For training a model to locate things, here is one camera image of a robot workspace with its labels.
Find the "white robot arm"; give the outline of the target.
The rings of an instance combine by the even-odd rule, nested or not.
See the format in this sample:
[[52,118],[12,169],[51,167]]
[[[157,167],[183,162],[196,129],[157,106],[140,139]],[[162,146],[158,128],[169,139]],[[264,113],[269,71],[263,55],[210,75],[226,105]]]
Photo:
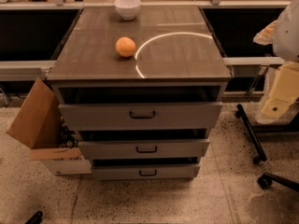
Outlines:
[[299,0],[292,0],[275,21],[253,38],[260,45],[272,45],[284,63],[264,92],[256,120],[270,124],[279,119],[299,98]]

